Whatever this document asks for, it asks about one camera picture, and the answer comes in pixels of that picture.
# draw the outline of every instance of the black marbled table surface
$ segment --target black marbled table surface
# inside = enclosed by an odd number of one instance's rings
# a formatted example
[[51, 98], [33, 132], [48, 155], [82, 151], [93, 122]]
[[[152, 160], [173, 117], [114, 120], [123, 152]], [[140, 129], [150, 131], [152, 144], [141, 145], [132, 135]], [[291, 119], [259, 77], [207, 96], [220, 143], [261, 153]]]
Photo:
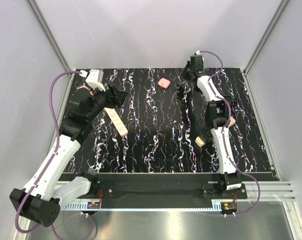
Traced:
[[[120, 137], [105, 111], [101, 112], [94, 120], [94, 129], [64, 172], [84, 172], [89, 168], [100, 173], [218, 170], [214, 141], [202, 148], [195, 143], [197, 136], [209, 133], [204, 126], [206, 100], [194, 89], [195, 82], [182, 78], [182, 69], [104, 69], [103, 72], [104, 84], [112, 83], [129, 93], [123, 107], [117, 109], [128, 135]], [[171, 81], [168, 89], [158, 86], [161, 78]], [[233, 108], [236, 123], [230, 128], [236, 164], [246, 172], [271, 171], [240, 69], [224, 69], [213, 82], [222, 95], [237, 100]], [[69, 99], [82, 87], [89, 88], [85, 78], [75, 75]]]

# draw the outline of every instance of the cable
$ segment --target cable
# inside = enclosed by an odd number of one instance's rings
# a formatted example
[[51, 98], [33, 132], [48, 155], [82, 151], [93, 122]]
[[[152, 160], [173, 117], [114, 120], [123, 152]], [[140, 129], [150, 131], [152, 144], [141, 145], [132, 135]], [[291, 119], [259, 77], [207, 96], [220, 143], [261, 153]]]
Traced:
[[35, 225], [33, 228], [29, 229], [29, 230], [23, 230], [21, 229], [20, 225], [19, 225], [19, 217], [20, 217], [20, 214], [21, 214], [21, 211], [22, 211], [22, 208], [27, 200], [27, 198], [31, 195], [32, 191], [34, 190], [35, 186], [39, 183], [39, 181], [41, 180], [41, 177], [44, 175], [46, 169], [49, 167], [49, 165], [51, 164], [54, 156], [56, 155], [57, 153], [57, 150], [59, 148], [59, 145], [60, 145], [60, 130], [59, 130], [59, 124], [57, 122], [57, 119], [56, 119], [56, 116], [55, 116], [55, 112], [54, 112], [54, 108], [53, 108], [53, 88], [54, 88], [54, 85], [55, 83], [57, 82], [57, 80], [64, 76], [64, 75], [68, 75], [68, 74], [74, 74], [74, 73], [77, 73], [77, 74], [81, 74], [80, 71], [67, 71], [65, 73], [61, 73], [59, 74], [52, 82], [51, 84], [51, 87], [50, 87], [50, 94], [49, 94], [49, 103], [50, 103], [50, 110], [51, 110], [51, 114], [52, 114], [52, 117], [53, 117], [53, 121], [54, 121], [54, 126], [55, 126], [55, 131], [56, 131], [56, 147], [54, 149], [54, 153], [52, 154], [52, 156], [50, 157], [50, 159], [48, 160], [48, 162], [46, 163], [45, 167], [43, 168], [43, 170], [41, 171], [41, 173], [39, 174], [39, 176], [37, 177], [37, 179], [35, 180], [34, 182], [34, 186], [32, 186], [30, 188], [30, 190], [26, 193], [25, 197], [23, 198], [20, 206], [18, 207], [17, 209], [17, 212], [16, 212], [16, 216], [15, 216], [15, 227], [17, 229], [17, 231], [19, 231], [20, 233], [23, 233], [23, 234], [27, 234], [31, 231], [33, 231], [34, 229], [36, 229], [39, 224]]
[[234, 199], [233, 199], [233, 203], [236, 201], [236, 193], [234, 194]]
[[[86, 214], [86, 218], [87, 217], [90, 217], [90, 219], [91, 219], [91, 221], [92, 221], [92, 226], [91, 226], [91, 229], [90, 229], [90, 231], [89, 231], [89, 233], [86, 235], [86, 237], [85, 238], [83, 238], [83, 240], [86, 240], [86, 239], [88, 239], [89, 237], [90, 237], [90, 235], [92, 234], [92, 232], [93, 232], [93, 229], [94, 229], [94, 218], [91, 216], [91, 215], [89, 215], [89, 214]], [[60, 237], [59, 235], [58, 235], [58, 233], [56, 232], [56, 229], [55, 229], [55, 227], [54, 227], [54, 224], [52, 224], [52, 230], [53, 230], [53, 233], [55, 234], [55, 236], [59, 239], [59, 240], [65, 240], [64, 238], [62, 238], [62, 237]]]
[[103, 190], [100, 189], [98, 192], [99, 192], [99, 197], [100, 197], [100, 204], [99, 204], [99, 205], [100, 205], [100, 209], [101, 209], [101, 205], [102, 205], [102, 197], [103, 197]]
[[[219, 57], [218, 55], [216, 55], [216, 54], [214, 54], [214, 53], [212, 53], [212, 52], [210, 52], [210, 51], [200, 51], [200, 53], [201, 53], [201, 52], [207, 53], [207, 54], [209, 53], [209, 54], [211, 54], [211, 55], [216, 56], [216, 58], [217, 58], [217, 59], [220, 61], [220, 63], [221, 63], [221, 68], [220, 68], [220, 70], [219, 70], [218, 72], [216, 72], [215, 74], [211, 75], [211, 76], [209, 77], [209, 79], [208, 79], [208, 83], [209, 83], [209, 85], [210, 85], [210, 88], [211, 88], [211, 90], [214, 92], [214, 94], [216, 95], [216, 92], [214, 91], [214, 88], [211, 86], [211, 83], [210, 83], [209, 81], [210, 81], [214, 76], [217, 76], [218, 74], [220, 74], [220, 73], [222, 72], [222, 69], [223, 69], [223, 62], [222, 62], [222, 60], [220, 59], [220, 57]], [[224, 129], [225, 129], [226, 127], [228, 127], [228, 125], [229, 125], [229, 123], [230, 123], [230, 120], [231, 120], [231, 106], [230, 106], [230, 104], [228, 103], [228, 101], [227, 101], [226, 99], [221, 98], [221, 97], [219, 97], [219, 96], [216, 96], [216, 97], [217, 97], [218, 99], [223, 100], [223, 101], [225, 102], [225, 104], [227, 105], [227, 108], [228, 108], [228, 113], [229, 113], [229, 114], [228, 114], [228, 118], [227, 118], [226, 124], [222, 127], [222, 138], [223, 138], [223, 144], [224, 144], [225, 152], [226, 152], [226, 154], [229, 156], [230, 154], [229, 154], [229, 152], [228, 152], [228, 150], [227, 150], [227, 147], [226, 147], [226, 140], [225, 140], [225, 135], [224, 135]], [[260, 201], [260, 196], [261, 196], [260, 184], [258, 183], [258, 181], [256, 180], [255, 177], [253, 177], [253, 176], [250, 175], [250, 174], [247, 174], [247, 173], [242, 172], [242, 171], [237, 167], [237, 165], [231, 160], [231, 158], [229, 158], [229, 161], [230, 161], [230, 163], [233, 165], [233, 167], [234, 167], [240, 174], [242, 174], [243, 176], [248, 176], [248, 177], [251, 178], [253, 181], [255, 181], [256, 186], [257, 186], [257, 199], [256, 199], [256, 202], [254, 203], [253, 207], [250, 208], [249, 210], [237, 214], [238, 216], [242, 216], [242, 215], [245, 215], [245, 214], [247, 214], [247, 213], [253, 211], [253, 210], [256, 208], [257, 204], [259, 203], [259, 201]]]

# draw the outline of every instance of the pink object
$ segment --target pink object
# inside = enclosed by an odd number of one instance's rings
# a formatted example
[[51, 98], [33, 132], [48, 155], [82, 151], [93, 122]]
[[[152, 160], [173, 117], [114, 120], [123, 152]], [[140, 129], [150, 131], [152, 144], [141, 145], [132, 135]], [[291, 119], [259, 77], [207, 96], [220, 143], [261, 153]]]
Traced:
[[171, 82], [168, 79], [161, 78], [159, 81], [159, 86], [167, 89], [170, 86]]

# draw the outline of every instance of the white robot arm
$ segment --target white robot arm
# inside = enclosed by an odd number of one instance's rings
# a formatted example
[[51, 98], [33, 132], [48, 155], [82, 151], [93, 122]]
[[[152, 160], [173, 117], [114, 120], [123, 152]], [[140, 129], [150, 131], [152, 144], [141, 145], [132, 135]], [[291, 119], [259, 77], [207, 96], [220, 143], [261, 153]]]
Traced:
[[70, 110], [60, 127], [58, 150], [55, 141], [31, 180], [22, 189], [15, 188], [11, 192], [10, 200], [21, 216], [48, 227], [56, 220], [60, 209], [71, 201], [82, 195], [91, 198], [98, 193], [98, 179], [89, 173], [79, 174], [58, 189], [55, 186], [67, 163], [92, 130], [92, 120], [104, 108], [121, 107], [128, 94], [112, 85], [105, 90], [100, 83], [101, 74], [92, 70], [86, 79], [95, 89], [93, 95], [81, 88], [69, 101]]
[[204, 71], [204, 58], [200, 52], [191, 56], [182, 73], [187, 80], [195, 80], [197, 87], [203, 92], [208, 106], [205, 112], [205, 125], [210, 129], [215, 141], [219, 158], [220, 193], [241, 188], [240, 173], [236, 170], [232, 148], [229, 140], [229, 129], [226, 127], [229, 109], [227, 101], [214, 86], [212, 79]]

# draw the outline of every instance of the gray wall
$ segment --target gray wall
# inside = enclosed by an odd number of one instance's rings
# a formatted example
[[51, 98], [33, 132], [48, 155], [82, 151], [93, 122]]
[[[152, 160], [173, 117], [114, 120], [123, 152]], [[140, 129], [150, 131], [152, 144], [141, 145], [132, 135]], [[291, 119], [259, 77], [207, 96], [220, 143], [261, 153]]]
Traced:
[[72, 68], [183, 68], [199, 49], [245, 67], [280, 2], [37, 0]]
[[302, 0], [291, 1], [249, 72], [281, 176], [302, 214]]
[[[62, 72], [25, 0], [0, 1], [0, 240], [12, 239], [9, 200], [40, 166], [53, 126], [49, 86]], [[56, 106], [65, 79], [55, 90]]]

